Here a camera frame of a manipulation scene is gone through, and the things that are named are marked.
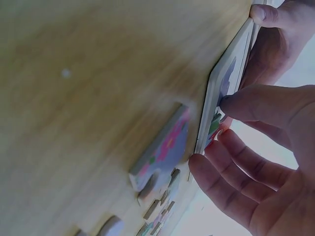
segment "green leaf design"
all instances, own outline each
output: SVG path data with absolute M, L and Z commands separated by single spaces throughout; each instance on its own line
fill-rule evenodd
M 150 165 L 152 165 L 153 163 L 155 163 L 155 161 L 156 161 L 156 157 L 155 157 L 155 156 L 152 156 L 152 157 L 150 158 L 150 160 L 149 160 Z

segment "pink flower design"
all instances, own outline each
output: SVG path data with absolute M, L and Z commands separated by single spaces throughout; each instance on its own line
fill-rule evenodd
M 142 167 L 142 169 L 140 170 L 140 173 L 139 173 L 140 176 L 143 176 L 143 175 L 147 172 L 149 166 L 150 166 L 150 164 L 147 163 L 147 164 L 145 164 L 145 165 Z
M 164 140 L 161 146 L 161 153 L 157 157 L 157 161 L 164 161 L 167 156 L 167 153 L 170 149 L 172 149 L 176 143 L 177 136 L 182 131 L 182 126 L 185 124 L 185 120 L 181 120 L 177 122 L 173 128 L 173 130 L 168 134 L 167 138 Z

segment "painted puzzle piece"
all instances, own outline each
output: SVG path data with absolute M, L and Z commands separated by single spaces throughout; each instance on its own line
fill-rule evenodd
M 157 191 L 153 191 L 156 182 L 152 179 L 153 178 L 149 180 L 149 182 L 147 183 L 145 188 L 139 193 L 137 198 L 138 203 L 143 208 L 148 208 L 155 199 L 162 199 L 164 193 L 167 191 L 168 186 L 170 185 L 172 178 L 171 176 L 169 176 L 166 183 L 162 185 L 162 187 L 160 187 L 160 189 L 158 189 Z
M 181 171 L 179 169 L 175 169 L 171 176 L 171 182 L 163 197 L 161 198 L 162 204 L 164 204 L 165 202 L 173 201 L 176 198 L 177 192 L 179 190 Z
M 157 177 L 152 191 L 158 192 L 168 183 L 170 174 L 185 152 L 188 124 L 189 110 L 182 105 L 129 171 L 135 191 L 143 190 L 154 175 Z

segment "light wood grain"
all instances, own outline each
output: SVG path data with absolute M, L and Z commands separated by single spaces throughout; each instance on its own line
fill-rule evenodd
M 0 234 L 95 236 L 116 214 L 135 235 L 144 211 L 127 172 L 180 103 L 188 159 L 209 72 L 250 4 L 1 1 Z M 184 169 L 179 195 L 193 196 Z

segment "hand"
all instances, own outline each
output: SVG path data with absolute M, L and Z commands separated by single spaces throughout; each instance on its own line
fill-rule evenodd
M 205 156 L 195 154 L 189 160 L 200 188 L 254 236 L 314 235 L 314 94 L 315 86 L 256 85 L 221 103 L 228 116 L 293 151 L 298 170 L 264 159 L 231 130 L 207 147 Z
M 315 1 L 285 1 L 278 9 L 253 5 L 250 16 L 260 29 L 241 87 L 273 85 L 289 70 L 315 33 Z

